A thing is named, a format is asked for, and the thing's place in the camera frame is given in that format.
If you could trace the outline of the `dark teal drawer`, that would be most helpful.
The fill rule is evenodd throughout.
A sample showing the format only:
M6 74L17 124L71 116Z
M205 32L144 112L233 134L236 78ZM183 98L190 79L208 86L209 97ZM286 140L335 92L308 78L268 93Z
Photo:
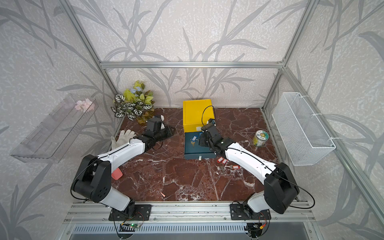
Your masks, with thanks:
M185 133L184 158L186 160L202 160L202 159L216 158L216 155L213 152L211 152L208 147L200 146L201 135L202 135L202 132ZM190 141L190 139L193 136L198 137L195 143L192 143Z

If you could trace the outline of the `yellow drawer cabinet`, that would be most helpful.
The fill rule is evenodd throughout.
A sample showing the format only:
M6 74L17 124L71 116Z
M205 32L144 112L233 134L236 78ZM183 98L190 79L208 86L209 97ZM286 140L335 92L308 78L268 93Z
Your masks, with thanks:
M215 119L211 100L183 101L183 128L185 133L199 132L210 119Z

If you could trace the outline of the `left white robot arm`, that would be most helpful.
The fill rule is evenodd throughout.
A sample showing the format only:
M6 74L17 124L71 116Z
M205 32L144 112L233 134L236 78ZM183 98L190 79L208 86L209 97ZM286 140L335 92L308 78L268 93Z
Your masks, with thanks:
M75 192L86 200L101 203L116 211L131 214L135 201L112 187L112 173L121 165L139 156L156 143L171 138L176 129L164 123L163 116L155 116L147 121L146 130L139 135L124 132L119 136L121 146L98 156L85 156L71 185Z

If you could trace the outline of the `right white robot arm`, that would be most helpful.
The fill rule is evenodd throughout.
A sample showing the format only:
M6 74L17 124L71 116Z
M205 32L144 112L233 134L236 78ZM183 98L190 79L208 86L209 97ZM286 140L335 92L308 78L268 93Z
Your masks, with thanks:
M285 213L301 190L313 200L313 204L308 209L315 206L315 198L297 184L288 165L264 160L234 140L222 137L217 130L215 120L209 119L202 126L202 138L202 146L208 147L218 157L238 164L264 185L262 192L251 195L242 203L243 214L248 219L254 219L267 210L273 210L278 214Z

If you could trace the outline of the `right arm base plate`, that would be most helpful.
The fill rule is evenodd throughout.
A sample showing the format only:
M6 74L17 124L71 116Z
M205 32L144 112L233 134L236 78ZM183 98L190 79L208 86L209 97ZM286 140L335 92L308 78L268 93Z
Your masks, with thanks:
M269 221L271 219L270 210L263 210L259 213L251 210L250 207L240 204L239 202L232 202L230 204L231 220L258 220Z

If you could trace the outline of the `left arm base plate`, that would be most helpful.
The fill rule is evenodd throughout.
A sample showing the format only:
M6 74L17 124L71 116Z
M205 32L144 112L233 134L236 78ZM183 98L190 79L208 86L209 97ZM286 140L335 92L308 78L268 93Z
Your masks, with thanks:
M148 221L150 218L152 205L135 204L129 205L124 211L112 209L109 221Z

